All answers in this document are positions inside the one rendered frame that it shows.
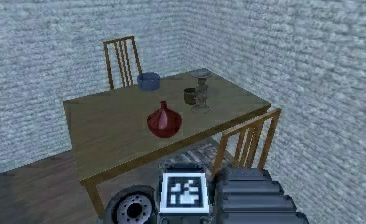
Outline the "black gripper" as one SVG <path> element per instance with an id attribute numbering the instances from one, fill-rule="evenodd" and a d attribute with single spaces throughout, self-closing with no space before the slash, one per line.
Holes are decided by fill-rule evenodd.
<path id="1" fill-rule="evenodd" d="M 102 224 L 157 224 L 154 191 L 148 185 L 119 191 L 108 202 Z"/>

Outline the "dark red round vase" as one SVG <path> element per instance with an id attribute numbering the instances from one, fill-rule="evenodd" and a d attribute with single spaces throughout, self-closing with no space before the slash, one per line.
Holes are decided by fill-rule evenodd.
<path id="1" fill-rule="evenodd" d="M 149 130 L 159 138 L 174 136 L 180 130 L 181 124 L 181 115 L 169 109 L 166 101 L 161 101 L 160 108 L 147 118 Z"/>

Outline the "dark olive mug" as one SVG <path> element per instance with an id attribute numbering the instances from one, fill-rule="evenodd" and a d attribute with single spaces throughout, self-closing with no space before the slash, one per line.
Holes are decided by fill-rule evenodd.
<path id="1" fill-rule="evenodd" d="M 196 104 L 196 89 L 195 88 L 185 88 L 184 89 L 184 102 L 188 105 Z"/>

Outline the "blue bowl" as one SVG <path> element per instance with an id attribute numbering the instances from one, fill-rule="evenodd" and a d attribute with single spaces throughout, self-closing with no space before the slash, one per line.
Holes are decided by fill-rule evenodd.
<path id="1" fill-rule="evenodd" d="M 145 72 L 137 77 L 138 87 L 142 91 L 154 91 L 160 88 L 160 76 L 155 72 Z"/>

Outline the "wooden dining table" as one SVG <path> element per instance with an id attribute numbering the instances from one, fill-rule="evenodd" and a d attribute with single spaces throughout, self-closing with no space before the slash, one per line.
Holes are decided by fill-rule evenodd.
<path id="1" fill-rule="evenodd" d="M 188 72 L 165 77 L 156 91 L 135 85 L 67 100 L 63 103 L 79 181 L 87 190 L 98 216 L 104 206 L 97 185 L 170 155 L 239 123 L 266 113 L 271 104 L 236 84 L 213 74 L 206 114 L 195 114 L 184 103 L 183 90 L 197 80 Z M 147 118 L 167 106 L 182 117 L 171 138 L 158 138 Z"/>

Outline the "grey patterned cloth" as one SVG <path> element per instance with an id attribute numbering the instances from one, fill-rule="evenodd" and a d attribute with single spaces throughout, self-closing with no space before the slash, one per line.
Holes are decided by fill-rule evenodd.
<path id="1" fill-rule="evenodd" d="M 191 145 L 181 150 L 176 156 L 169 159 L 169 162 L 198 163 L 210 173 L 217 156 L 219 144 L 217 142 L 203 142 Z"/>

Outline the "wooden slat-back chair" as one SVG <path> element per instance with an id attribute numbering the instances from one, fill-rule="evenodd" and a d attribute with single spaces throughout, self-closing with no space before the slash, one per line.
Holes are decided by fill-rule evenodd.
<path id="1" fill-rule="evenodd" d="M 103 49 L 104 49 L 104 55 L 105 55 L 107 77 L 108 77 L 109 87 L 111 90 L 115 89 L 115 85 L 114 85 L 114 78 L 113 78 L 111 60 L 110 60 L 110 55 L 109 55 L 109 46 L 110 45 L 114 46 L 116 63 L 117 63 L 117 67 L 119 69 L 122 86 L 128 87 L 128 86 L 132 86 L 134 84 L 133 72 L 131 70 L 131 65 L 130 65 L 129 47 L 127 45 L 127 42 L 130 42 L 131 46 L 132 46 L 132 53 L 134 55 L 134 60 L 135 60 L 135 64 L 136 64 L 136 69 L 138 71 L 138 75 L 140 75 L 142 73 L 142 67 L 141 67 L 141 63 L 140 63 L 138 51 L 137 51 L 137 45 L 136 45 L 135 37 L 133 35 L 104 41 Z"/>
<path id="2" fill-rule="evenodd" d="M 220 170 L 228 140 L 231 136 L 236 134 L 239 135 L 239 138 L 232 161 L 232 167 L 251 168 L 255 159 L 264 124 L 267 120 L 270 120 L 270 126 L 267 131 L 260 159 L 257 165 L 258 168 L 263 169 L 269 154 L 281 112 L 282 110 L 277 108 L 224 131 L 221 136 L 220 146 L 217 150 L 211 177 L 214 178 L 216 173 Z"/>

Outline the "grey flat plate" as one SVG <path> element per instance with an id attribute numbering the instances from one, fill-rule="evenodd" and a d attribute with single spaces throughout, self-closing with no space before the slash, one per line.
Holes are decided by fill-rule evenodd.
<path id="1" fill-rule="evenodd" d="M 208 78 L 212 76 L 211 71 L 207 70 L 196 70 L 191 72 L 193 78 Z"/>

